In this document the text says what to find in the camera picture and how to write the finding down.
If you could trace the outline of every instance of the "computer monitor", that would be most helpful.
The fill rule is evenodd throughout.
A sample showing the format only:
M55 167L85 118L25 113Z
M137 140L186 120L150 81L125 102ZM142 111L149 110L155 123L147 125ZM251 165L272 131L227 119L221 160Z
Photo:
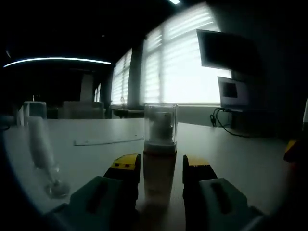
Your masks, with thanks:
M260 56L254 43L237 35L197 30L202 66L259 76Z

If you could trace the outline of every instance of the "table surface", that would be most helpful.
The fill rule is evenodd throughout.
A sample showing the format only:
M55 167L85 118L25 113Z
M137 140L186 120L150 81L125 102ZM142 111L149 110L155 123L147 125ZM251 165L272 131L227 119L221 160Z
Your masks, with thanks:
M75 139L132 137L144 134L144 119L64 120L49 119L49 133L55 159L62 176L78 190L95 176L103 176L112 162L125 154L143 153L143 140L96 146L74 146ZM50 199L35 173L21 128L5 132L9 160L22 188L33 204L46 213L69 197ZM207 159L219 178L225 178L244 193L249 205L271 214L286 195L288 164L283 160L285 143L274 138L245 139L228 134L221 128L178 124L178 153L163 228L185 230L182 199L182 157L185 154ZM136 208L144 206L143 163Z

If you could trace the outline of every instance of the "clear plastic container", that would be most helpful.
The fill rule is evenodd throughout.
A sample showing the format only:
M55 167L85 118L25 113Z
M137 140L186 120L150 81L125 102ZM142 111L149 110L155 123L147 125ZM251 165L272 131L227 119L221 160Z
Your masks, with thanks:
M177 108L176 104L145 105L144 151L146 153L176 153Z

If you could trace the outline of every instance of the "window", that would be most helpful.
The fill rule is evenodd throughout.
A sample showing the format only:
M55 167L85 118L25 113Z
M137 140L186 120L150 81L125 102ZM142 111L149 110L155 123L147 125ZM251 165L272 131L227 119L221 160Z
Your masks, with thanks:
M128 79L129 79L129 68L131 61L132 49L129 50L117 63L114 69L112 78L111 88L111 104L127 104L128 98Z
M196 29L219 31L204 3L167 20L144 44L141 103L219 103L218 76L229 70L201 66Z
M94 102L100 102L100 101L101 101L101 84L98 85L94 93Z

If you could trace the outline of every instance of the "ceiling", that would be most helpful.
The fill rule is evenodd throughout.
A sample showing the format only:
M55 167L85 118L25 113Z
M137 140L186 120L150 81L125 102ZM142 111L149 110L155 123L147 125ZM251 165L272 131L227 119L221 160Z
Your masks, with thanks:
M75 57L115 63L174 13L199 2L100 0L6 5L2 64L24 58Z

